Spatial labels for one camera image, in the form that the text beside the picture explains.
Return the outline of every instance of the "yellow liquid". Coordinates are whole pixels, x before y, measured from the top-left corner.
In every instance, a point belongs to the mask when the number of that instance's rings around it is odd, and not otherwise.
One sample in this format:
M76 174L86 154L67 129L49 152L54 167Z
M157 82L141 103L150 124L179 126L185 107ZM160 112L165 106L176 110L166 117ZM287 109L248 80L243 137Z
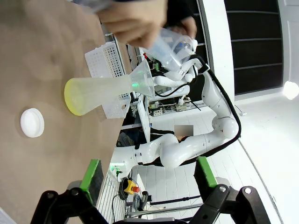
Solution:
M131 92L128 75L117 78L72 78L64 88L64 100L69 110L82 116L120 94Z
M70 79L64 88L64 100L69 108L69 110L77 115L77 116L82 116L82 109L84 105L84 100L83 97L80 97L80 89L76 85L76 83Z

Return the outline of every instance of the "cable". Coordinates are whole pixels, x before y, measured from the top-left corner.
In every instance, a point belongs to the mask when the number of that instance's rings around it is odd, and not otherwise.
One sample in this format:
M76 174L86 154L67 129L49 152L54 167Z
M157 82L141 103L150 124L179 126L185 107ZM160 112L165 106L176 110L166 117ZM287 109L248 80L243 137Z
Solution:
M161 104L161 103L160 103ZM164 107L164 105L162 104L162 106L163 106L163 109L164 109L164 111L165 111L165 107ZM159 106L158 106L159 107Z
M192 204L191 205L193 205L198 199L200 199L200 197L199 198L197 198L197 199L195 199L194 200L194 202L192 202Z
M239 108L237 105L235 105L235 107L238 108L238 110L239 110L241 113L243 113L243 111L241 111L240 108Z
M132 170L132 169L131 169L129 175L128 175L128 179L129 179L129 178L132 178L132 175L133 175L133 170Z
M114 223L115 223L115 215L114 215L113 201L114 201L114 199L115 199L116 196L119 196L119 194L118 194L118 195L115 195L115 196L113 197L113 199L112 199L112 214L113 214L113 222L114 222Z
M160 202L150 202L150 205L158 205L158 204L169 204L169 203L174 203L174 202L184 202L184 201L189 201L192 199L198 199L200 198L200 195L197 196L192 196L192 197L182 197L178 199L172 199L172 200L167 200L167 201L160 201Z
M193 103L192 101L190 101L194 106L196 106L197 109L199 109L201 111L201 109L195 104Z
M182 84L181 86L179 86L178 88L176 88L174 91L172 91L171 93L169 93L167 95L160 95L156 91L155 91L155 94L159 97L168 97L168 96L172 95L173 93L175 93L176 91L178 91L180 88L184 87L185 85L189 85L189 83Z
M128 202L127 202L127 200L125 200L125 202L126 202L126 205L127 205L127 214L129 213L129 204L128 204Z
M174 103L174 104L162 104L163 106L173 106L173 105L175 105L175 104L177 104L177 103Z
M228 94L226 93L226 91L222 87L221 83L219 82L219 80L217 79L217 77L215 76L215 74L213 73L213 71L208 67L208 65L205 63L205 61L199 55L196 55L196 54L195 55L191 55L190 59L193 59L193 58L197 58L200 61L200 63L203 65L203 67L207 67L207 72L209 73L209 75L211 76L212 80L214 81L214 83L219 88L220 92L222 93L224 99L226 100L226 102L227 102L227 104L228 104L228 106L229 106L229 108L230 108L230 110L231 110L231 112L232 112L232 114L234 116L234 119L236 120L236 122L237 122L237 124L239 126L238 133L237 133L237 135L234 138L232 138L231 140L229 140L226 143L222 144L221 146L213 148L210 151L208 151L208 152L206 152L206 153L204 153L204 154L201 155L201 156L209 157L209 156L215 154L216 152L219 152L220 150L226 148L227 146L229 146L230 144L234 143L235 141L237 141L238 138L240 138L240 136L241 136L242 126L241 126L241 122L240 122L240 119L238 117L238 114L235 111L234 105L230 101L230 98L229 98Z
M176 91L178 91L180 88L184 87L185 85L194 84L194 83L196 82L196 80L197 80L197 76L198 76L198 75L196 75L195 66L193 65L192 67L193 67L193 71L194 71L194 74L195 74L195 79L192 80L190 83L185 83L185 84L180 85L178 88L176 88L174 91L172 91L171 93L169 93L169 94L167 94L167 95L160 95L160 94L157 93L156 91L155 91L155 94L156 94L157 96L159 96L159 97L168 97L168 96L172 95L173 93L175 93Z

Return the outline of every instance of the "wooden table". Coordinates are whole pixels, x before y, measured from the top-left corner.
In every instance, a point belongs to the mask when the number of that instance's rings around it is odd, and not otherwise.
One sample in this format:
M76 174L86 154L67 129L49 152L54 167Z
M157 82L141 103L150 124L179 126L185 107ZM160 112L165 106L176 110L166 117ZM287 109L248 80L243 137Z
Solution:
M110 163L123 119L102 108L78 117L64 103L72 77L90 77L84 53L104 44L94 15L65 0L0 4L0 207L28 224L41 194L63 193L84 176L90 159ZM37 108L45 129L28 138L22 112Z

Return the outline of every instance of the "person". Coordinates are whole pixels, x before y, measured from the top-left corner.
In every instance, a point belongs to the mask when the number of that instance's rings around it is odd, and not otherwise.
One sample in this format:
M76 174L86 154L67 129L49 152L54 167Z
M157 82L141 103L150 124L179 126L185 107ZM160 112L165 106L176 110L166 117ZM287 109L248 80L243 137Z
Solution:
M156 140L164 134L173 134L174 135L174 131L157 130L157 129L154 129L151 127L150 128L150 141ZM185 141L186 138L188 138L188 136L176 136L176 137L178 139L178 142Z
M120 42L147 49L165 24L174 32L191 38L195 38L197 32L185 0L119 0L97 15Z

